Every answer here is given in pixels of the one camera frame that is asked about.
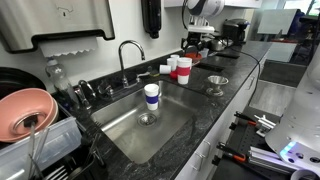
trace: faucet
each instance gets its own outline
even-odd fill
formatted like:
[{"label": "faucet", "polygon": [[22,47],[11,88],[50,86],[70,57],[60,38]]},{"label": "faucet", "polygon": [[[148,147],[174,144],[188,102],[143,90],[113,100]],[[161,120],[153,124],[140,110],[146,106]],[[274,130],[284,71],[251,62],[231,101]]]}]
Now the faucet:
[{"label": "faucet", "polygon": [[79,99],[81,101],[81,103],[85,106],[86,109],[91,109],[91,104],[89,103],[88,99],[86,98],[83,89],[82,89],[82,85],[86,85],[88,87],[88,89],[90,89],[91,91],[91,95],[96,98],[96,93],[94,92],[94,90],[92,89],[91,85],[85,81],[85,80],[80,80],[78,82],[78,87],[75,89],[75,93],[79,96]]},{"label": "faucet", "polygon": [[119,47],[119,59],[120,59],[120,66],[121,66],[121,73],[122,73],[122,83],[123,83],[124,88],[131,87],[131,86],[129,86],[128,79],[127,79],[126,75],[124,74],[124,66],[123,66],[123,59],[122,59],[122,48],[124,45],[129,44],[129,43],[134,44],[135,46],[137,46],[137,48],[139,48],[139,50],[141,52],[141,60],[145,60],[143,48],[139,43],[137,43],[136,41],[133,41],[133,40],[127,40],[127,41],[124,41],[123,43],[121,43],[121,45]]}]

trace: cabinet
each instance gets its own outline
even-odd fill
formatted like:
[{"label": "cabinet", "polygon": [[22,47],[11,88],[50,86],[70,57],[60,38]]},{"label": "cabinet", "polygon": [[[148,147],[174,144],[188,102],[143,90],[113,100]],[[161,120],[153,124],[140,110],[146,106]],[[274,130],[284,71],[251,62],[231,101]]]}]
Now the cabinet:
[{"label": "cabinet", "polygon": [[180,171],[176,180],[206,180],[214,166],[211,164],[212,159],[218,154],[216,145],[218,142],[226,142],[231,130],[229,126],[235,121],[233,114],[235,111],[243,111],[253,94],[258,80],[258,67],[254,69],[251,75],[242,85],[236,96],[230,102],[228,107],[222,113],[215,125],[203,139],[199,147],[192,154],[186,165]]},{"label": "cabinet", "polygon": [[[184,0],[164,0],[164,7],[182,6]],[[225,6],[241,8],[260,8],[262,0],[225,0]]]}]

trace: plastic bottle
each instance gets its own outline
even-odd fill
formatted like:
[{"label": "plastic bottle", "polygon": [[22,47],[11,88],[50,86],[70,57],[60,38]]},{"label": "plastic bottle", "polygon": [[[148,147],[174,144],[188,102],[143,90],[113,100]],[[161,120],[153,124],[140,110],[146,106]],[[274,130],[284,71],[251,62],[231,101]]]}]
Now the plastic bottle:
[{"label": "plastic bottle", "polygon": [[78,108],[79,100],[67,77],[67,73],[63,65],[59,64],[58,61],[53,58],[48,58],[45,70],[57,92],[60,93],[66,101],[65,103],[67,104],[63,104],[63,106],[67,109],[70,107]]}]

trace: dish rack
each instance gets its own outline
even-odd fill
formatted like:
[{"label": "dish rack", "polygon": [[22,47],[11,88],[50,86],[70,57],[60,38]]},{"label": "dish rack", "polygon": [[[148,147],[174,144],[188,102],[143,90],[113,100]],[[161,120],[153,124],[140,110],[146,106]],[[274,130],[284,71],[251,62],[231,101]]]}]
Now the dish rack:
[{"label": "dish rack", "polygon": [[[41,135],[39,132],[35,134],[35,147],[39,145]],[[32,161],[31,167],[37,176],[29,179],[100,180],[99,176],[105,170],[105,164],[97,151],[90,156],[89,162],[84,164],[83,159],[88,157],[89,151],[88,143],[81,144],[81,139],[82,135],[74,117],[67,117],[51,125],[38,160]],[[29,141],[30,137],[27,137],[0,150],[0,179],[28,179],[25,170],[28,158],[30,159]]]}]

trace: soap dispenser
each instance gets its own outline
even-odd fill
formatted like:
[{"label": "soap dispenser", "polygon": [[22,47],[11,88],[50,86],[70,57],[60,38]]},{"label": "soap dispenser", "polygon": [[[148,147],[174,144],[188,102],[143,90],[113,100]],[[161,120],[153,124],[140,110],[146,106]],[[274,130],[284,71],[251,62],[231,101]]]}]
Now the soap dispenser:
[{"label": "soap dispenser", "polygon": [[152,39],[159,38],[161,30],[161,0],[141,0],[143,26]]}]

